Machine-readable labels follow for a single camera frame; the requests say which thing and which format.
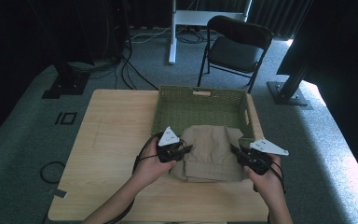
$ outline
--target wooden table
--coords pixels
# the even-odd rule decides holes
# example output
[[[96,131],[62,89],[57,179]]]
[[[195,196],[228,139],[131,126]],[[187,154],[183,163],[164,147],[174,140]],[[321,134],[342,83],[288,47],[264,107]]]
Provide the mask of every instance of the wooden table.
[[[48,212],[51,220],[82,220],[131,176],[151,135],[157,91],[97,90]],[[250,95],[256,138],[261,131]],[[268,209],[250,180],[188,183],[168,174],[138,194],[127,221],[265,221]]]

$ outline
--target gray carpet floor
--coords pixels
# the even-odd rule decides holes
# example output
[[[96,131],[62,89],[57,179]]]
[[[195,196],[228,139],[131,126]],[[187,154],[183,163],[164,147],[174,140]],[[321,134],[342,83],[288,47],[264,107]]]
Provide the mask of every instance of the gray carpet floor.
[[[178,42],[176,64],[169,65],[169,38],[160,36],[135,43],[139,40],[144,41],[133,39],[130,62],[143,77],[155,86],[196,86],[204,43]],[[286,42],[273,41],[252,96],[265,137],[290,151],[289,157],[282,158],[282,168],[293,220],[295,223],[358,223],[358,164],[317,87],[307,82],[300,85],[312,109],[275,105],[271,97],[266,82],[287,79],[276,75],[287,49]],[[74,65],[87,67],[82,63]],[[34,79],[0,128],[0,223],[53,223],[46,214],[57,184],[44,181],[40,171],[53,161],[66,163],[95,90],[129,88],[123,81],[121,66],[92,73],[82,95],[63,95],[60,99],[41,98],[57,76],[53,66]],[[132,68],[123,71],[133,88],[154,89]],[[247,81],[213,70],[204,76],[201,86],[245,90]],[[70,120],[72,124],[60,122],[60,115],[65,113],[70,119],[76,114]],[[60,179],[62,171],[61,165],[53,163],[43,174],[54,182]]]

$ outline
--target person's left hand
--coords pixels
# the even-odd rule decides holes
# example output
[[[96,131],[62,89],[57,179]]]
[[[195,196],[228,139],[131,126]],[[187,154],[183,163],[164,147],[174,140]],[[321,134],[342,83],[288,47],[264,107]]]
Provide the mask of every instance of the person's left hand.
[[[142,158],[139,161],[132,177],[136,178],[138,183],[144,187],[155,182],[164,173],[169,171],[176,164],[176,161],[160,162],[157,155],[158,138],[155,137],[146,147]]]

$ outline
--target chair seat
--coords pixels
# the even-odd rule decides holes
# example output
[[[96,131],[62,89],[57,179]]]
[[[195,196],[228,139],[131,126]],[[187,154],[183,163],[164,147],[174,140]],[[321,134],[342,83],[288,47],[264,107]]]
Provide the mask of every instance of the chair seat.
[[[252,73],[262,54],[263,50],[258,47],[239,44],[219,36],[209,51],[208,60],[223,67]]]

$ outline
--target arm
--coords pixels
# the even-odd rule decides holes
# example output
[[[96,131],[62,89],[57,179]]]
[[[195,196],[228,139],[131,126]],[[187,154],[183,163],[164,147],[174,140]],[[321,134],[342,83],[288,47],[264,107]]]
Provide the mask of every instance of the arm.
[[[147,146],[142,158],[157,154],[154,138]],[[157,156],[139,161],[138,166],[130,179],[104,204],[89,215],[83,224],[105,223],[118,217],[135,199],[135,196],[146,186],[156,181],[165,172],[173,168],[176,161],[161,163]]]
[[[281,158],[276,155],[270,155],[272,160],[281,165]],[[276,164],[271,166],[281,175],[281,171]],[[284,199],[281,181],[271,171],[267,171],[264,175],[256,174],[252,169],[245,166],[246,174],[254,182],[260,196],[263,198],[269,210],[269,219],[271,224],[291,224],[289,209]]]

